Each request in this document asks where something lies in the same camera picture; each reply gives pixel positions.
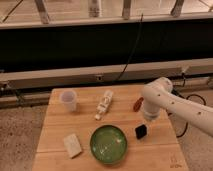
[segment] plastic cup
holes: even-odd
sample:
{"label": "plastic cup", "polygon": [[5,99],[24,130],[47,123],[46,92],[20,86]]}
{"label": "plastic cup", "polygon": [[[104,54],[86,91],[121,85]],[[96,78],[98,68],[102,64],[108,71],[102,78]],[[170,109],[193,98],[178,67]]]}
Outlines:
{"label": "plastic cup", "polygon": [[69,112],[76,111],[77,108],[77,94],[73,90],[67,90],[60,94],[59,100],[67,108]]}

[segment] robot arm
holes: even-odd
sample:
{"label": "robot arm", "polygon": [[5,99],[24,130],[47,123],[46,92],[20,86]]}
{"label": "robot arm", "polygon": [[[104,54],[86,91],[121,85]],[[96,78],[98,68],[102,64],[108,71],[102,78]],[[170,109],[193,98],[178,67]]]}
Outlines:
{"label": "robot arm", "polygon": [[179,98],[171,94],[172,89],[172,82],[164,77],[144,86],[141,106],[144,118],[156,119],[160,108],[164,108],[213,136],[213,108]]}

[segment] black wall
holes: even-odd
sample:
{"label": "black wall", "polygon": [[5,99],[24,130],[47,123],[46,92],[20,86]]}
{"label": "black wall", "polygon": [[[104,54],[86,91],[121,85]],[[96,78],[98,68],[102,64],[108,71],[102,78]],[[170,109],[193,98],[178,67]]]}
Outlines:
{"label": "black wall", "polygon": [[[6,72],[126,63],[139,23],[0,30]],[[131,63],[213,57],[213,20],[142,23]]]}

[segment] black object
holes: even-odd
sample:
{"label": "black object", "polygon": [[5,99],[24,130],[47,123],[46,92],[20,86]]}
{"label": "black object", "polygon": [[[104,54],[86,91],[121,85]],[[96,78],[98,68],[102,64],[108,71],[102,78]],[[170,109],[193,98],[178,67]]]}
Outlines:
{"label": "black object", "polygon": [[141,125],[141,126],[135,128],[135,132],[136,132],[136,137],[138,140],[143,138],[147,134],[146,125]]}

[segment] wooden table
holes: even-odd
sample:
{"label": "wooden table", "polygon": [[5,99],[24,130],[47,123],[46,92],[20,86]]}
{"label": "wooden table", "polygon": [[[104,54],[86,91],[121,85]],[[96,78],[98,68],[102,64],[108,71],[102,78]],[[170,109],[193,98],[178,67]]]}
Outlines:
{"label": "wooden table", "polygon": [[[109,113],[96,121],[96,107],[105,90],[114,91]],[[54,89],[51,94],[44,126],[34,161],[33,171],[101,171],[101,170],[188,170],[170,120],[164,110],[148,125],[148,135],[141,140],[134,129],[144,123],[140,112],[133,112],[133,104],[140,97],[142,85],[74,88],[78,95],[78,109],[67,112],[59,103],[59,94],[66,89]],[[100,126],[115,125],[128,140],[125,159],[114,166],[100,164],[90,152],[90,137]],[[70,159],[63,138],[75,133],[83,153]]]}

